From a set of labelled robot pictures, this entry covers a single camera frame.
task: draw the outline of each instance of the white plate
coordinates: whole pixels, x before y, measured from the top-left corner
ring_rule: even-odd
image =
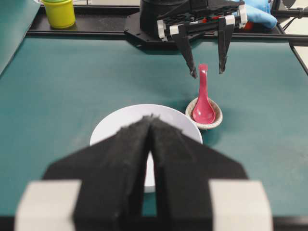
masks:
[[[138,104],[121,108],[105,117],[94,129],[90,145],[113,136],[121,127],[137,122],[143,116],[148,115],[159,116],[162,121],[181,129],[183,134],[202,143],[202,136],[198,127],[183,113],[162,105]],[[151,153],[147,160],[144,191],[145,193],[155,192],[154,166]]]

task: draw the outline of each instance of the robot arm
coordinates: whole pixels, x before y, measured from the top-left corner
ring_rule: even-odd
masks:
[[[190,74],[197,78],[196,67],[188,37],[207,31],[218,32],[219,73],[225,71],[227,52],[234,28],[247,23],[243,1],[189,0],[177,8],[157,17],[158,35],[162,41],[174,40],[182,53]]]

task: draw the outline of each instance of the small ceramic dish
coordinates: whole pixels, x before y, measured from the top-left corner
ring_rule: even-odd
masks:
[[[221,122],[222,122],[222,111],[221,111],[220,107],[210,98],[208,98],[208,100],[209,100],[212,108],[214,109],[215,115],[216,115],[214,122],[211,123],[211,124],[199,124],[199,123],[195,122],[193,120],[193,115],[192,115],[193,113],[192,112],[193,112],[193,109],[194,109],[194,107],[197,103],[197,100],[198,100],[198,98],[195,98],[193,101],[191,101],[188,104],[186,111],[185,111],[186,116],[188,116],[199,129],[203,129],[203,130],[216,128],[219,124],[221,124]]]

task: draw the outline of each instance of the yellow cup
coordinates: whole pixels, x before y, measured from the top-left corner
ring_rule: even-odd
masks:
[[[54,28],[67,28],[75,23],[73,0],[42,0],[48,22]]]

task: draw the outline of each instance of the white bowl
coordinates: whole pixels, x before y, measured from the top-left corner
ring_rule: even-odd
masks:
[[[203,130],[212,129],[212,128],[216,128],[218,125],[220,125],[221,122],[222,122],[222,119],[223,119],[222,111],[221,111],[220,107],[217,105],[217,103],[215,103],[210,98],[208,98],[208,101],[210,102],[212,108],[214,109],[215,116],[216,116],[214,122],[211,123],[211,124],[199,124],[199,123],[197,123],[193,120],[193,113],[192,112],[193,112],[193,109],[194,109],[194,107],[197,103],[197,100],[198,100],[198,98],[195,98],[193,101],[191,101],[188,104],[186,111],[185,111],[186,116],[188,116],[199,129],[203,129]]]
[[[199,129],[194,122],[183,113],[162,105],[138,104],[121,108],[105,117],[94,129],[91,135],[90,145],[113,136],[121,127],[137,122],[141,120],[143,116],[148,115],[159,116],[162,121],[181,129],[183,134],[202,143],[202,136]],[[145,193],[155,192],[154,166],[151,152],[147,160],[144,191]]]

